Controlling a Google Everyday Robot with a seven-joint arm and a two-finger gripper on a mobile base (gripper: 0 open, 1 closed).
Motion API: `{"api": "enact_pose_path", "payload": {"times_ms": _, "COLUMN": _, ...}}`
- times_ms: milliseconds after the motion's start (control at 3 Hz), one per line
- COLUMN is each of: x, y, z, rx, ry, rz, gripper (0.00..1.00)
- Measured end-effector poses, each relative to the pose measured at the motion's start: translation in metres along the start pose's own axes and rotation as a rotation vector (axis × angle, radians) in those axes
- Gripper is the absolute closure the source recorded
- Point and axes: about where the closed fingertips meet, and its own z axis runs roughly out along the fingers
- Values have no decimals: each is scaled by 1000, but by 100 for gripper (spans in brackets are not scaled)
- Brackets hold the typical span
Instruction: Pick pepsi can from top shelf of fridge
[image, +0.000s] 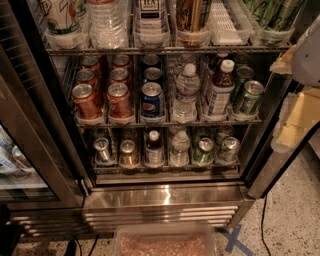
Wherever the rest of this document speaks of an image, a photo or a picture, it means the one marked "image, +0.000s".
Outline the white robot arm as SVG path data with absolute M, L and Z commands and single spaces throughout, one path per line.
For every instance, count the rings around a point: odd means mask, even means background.
M 291 75 L 294 81 L 306 86 L 284 100 L 273 132 L 271 148 L 277 153 L 287 153 L 320 121 L 320 16 L 270 70 Z

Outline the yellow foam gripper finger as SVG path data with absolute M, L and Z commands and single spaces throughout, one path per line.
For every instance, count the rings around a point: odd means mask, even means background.
M 271 148 L 277 153 L 293 151 L 319 121 L 319 88 L 308 87 L 297 94 L 289 93 L 273 131 Z
M 292 59 L 296 46 L 293 45 L 283 55 L 281 55 L 269 68 L 276 74 L 292 74 Z

